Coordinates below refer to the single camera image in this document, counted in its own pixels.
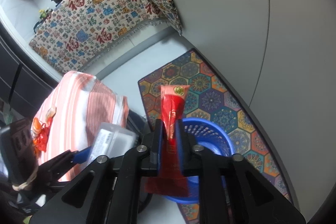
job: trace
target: red snack wrapper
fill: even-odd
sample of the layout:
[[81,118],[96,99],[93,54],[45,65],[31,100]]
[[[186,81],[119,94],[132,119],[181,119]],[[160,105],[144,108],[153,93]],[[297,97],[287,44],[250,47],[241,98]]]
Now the red snack wrapper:
[[179,168],[174,123],[182,118],[189,85],[161,86],[161,119],[166,133],[162,138],[161,168],[159,176],[148,178],[146,191],[149,193],[188,196],[187,179]]

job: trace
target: clear plastic container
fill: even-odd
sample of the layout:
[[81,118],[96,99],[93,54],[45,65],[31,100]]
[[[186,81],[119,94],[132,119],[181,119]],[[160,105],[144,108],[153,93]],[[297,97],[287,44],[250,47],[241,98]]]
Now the clear plastic container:
[[102,122],[92,145],[87,164],[90,164],[100,155],[105,155],[109,158],[124,155],[129,149],[134,147],[137,137],[134,132],[126,128]]

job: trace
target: striped fabric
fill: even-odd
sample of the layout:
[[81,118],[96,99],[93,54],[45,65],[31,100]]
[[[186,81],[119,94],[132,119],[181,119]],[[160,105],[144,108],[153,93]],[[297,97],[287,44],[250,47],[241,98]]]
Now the striped fabric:
[[[56,107],[47,151],[39,157],[39,165],[66,150],[83,150],[93,144],[101,122],[126,126],[127,98],[116,95],[93,75],[70,71],[43,102],[36,113],[45,122],[47,111]],[[69,181],[80,172],[75,166],[59,181]]]

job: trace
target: hexagon tile pattern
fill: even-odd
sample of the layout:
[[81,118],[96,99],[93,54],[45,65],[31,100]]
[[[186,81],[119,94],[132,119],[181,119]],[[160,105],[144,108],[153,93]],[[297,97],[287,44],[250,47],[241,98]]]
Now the hexagon tile pattern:
[[[160,118],[161,85],[190,85],[183,117],[198,117],[219,125],[229,135],[236,153],[244,157],[268,179],[288,200],[286,183],[273,159],[272,151],[261,138],[258,129],[242,109],[239,101],[217,77],[202,57],[191,49],[179,58],[153,71],[139,82],[148,121],[154,128]],[[199,221],[197,204],[179,204],[187,224]]]

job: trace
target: metal screw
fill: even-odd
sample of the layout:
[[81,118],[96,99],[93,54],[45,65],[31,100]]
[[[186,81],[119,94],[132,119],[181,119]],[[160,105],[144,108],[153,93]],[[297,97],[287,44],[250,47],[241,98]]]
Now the metal screw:
[[105,155],[101,155],[97,158],[98,163],[103,164],[105,161],[107,161],[107,157]]
[[141,144],[137,148],[138,152],[145,152],[147,150],[147,146]]
[[242,161],[244,159],[242,154],[233,154],[232,158],[234,161]]
[[200,144],[195,144],[195,145],[193,146],[193,150],[194,150],[195,152],[197,152],[197,151],[202,151],[202,150],[204,150],[204,146],[203,146],[203,145],[200,145]]

